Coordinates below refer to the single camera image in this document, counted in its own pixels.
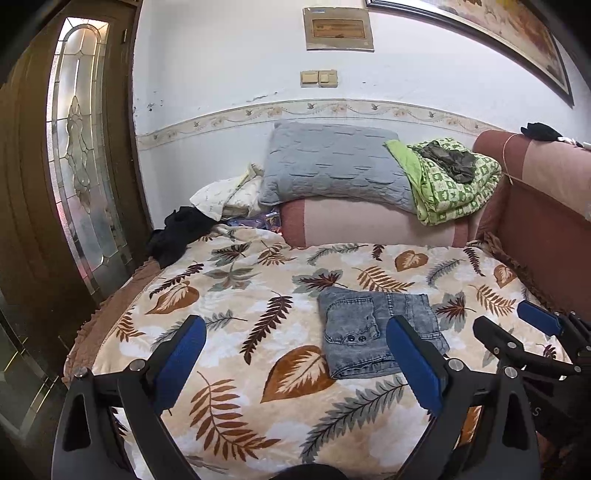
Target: light switch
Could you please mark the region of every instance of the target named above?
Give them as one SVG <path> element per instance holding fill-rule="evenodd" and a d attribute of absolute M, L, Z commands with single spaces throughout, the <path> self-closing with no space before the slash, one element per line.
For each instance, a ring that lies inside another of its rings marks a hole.
<path fill-rule="evenodd" d="M 300 73 L 302 87 L 315 87 L 318 84 L 318 70 L 306 70 Z"/>
<path fill-rule="evenodd" d="M 318 76 L 321 87 L 336 88 L 339 85 L 336 70 L 321 70 L 318 72 Z"/>

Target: picture frame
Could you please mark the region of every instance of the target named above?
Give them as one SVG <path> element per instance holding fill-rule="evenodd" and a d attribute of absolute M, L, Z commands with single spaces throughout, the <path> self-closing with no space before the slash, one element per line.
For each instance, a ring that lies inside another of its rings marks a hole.
<path fill-rule="evenodd" d="M 548 27 L 520 0 L 366 0 L 473 37 L 536 75 L 569 106 L 573 92 L 564 60 Z M 488 27 L 497 28 L 499 33 Z"/>
<path fill-rule="evenodd" d="M 307 50 L 374 51 L 374 37 L 365 8 L 306 7 Z"/>

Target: wallpaper border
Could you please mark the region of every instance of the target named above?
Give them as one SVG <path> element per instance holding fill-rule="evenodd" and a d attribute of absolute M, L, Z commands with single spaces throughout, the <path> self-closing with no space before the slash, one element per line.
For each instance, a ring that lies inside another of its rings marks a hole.
<path fill-rule="evenodd" d="M 209 113 L 170 125 L 147 135 L 138 135 L 138 150 L 149 150 L 183 138 L 242 125 L 263 124 L 279 119 L 363 118 L 411 124 L 436 125 L 451 132 L 477 137 L 485 130 L 502 130 L 463 115 L 408 103 L 377 100 L 306 99 L 260 103 Z"/>

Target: decorative glass pattern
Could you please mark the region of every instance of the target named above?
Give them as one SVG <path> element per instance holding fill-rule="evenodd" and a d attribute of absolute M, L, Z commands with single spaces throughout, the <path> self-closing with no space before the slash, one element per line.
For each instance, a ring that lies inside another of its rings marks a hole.
<path fill-rule="evenodd" d="M 53 58 L 47 95 L 47 152 L 61 226 L 94 299 L 130 276 L 131 254 L 115 209 L 102 118 L 109 24 L 68 17 Z"/>

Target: folded jeans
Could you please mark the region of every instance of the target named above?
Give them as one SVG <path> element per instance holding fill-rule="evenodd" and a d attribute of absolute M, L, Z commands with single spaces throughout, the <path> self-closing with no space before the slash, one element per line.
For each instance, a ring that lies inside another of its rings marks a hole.
<path fill-rule="evenodd" d="M 423 340 L 449 351 L 426 295 L 353 291 L 330 287 L 318 297 L 325 323 L 324 354 L 330 376 L 372 378 L 400 372 L 386 342 L 386 325 L 404 316 Z"/>

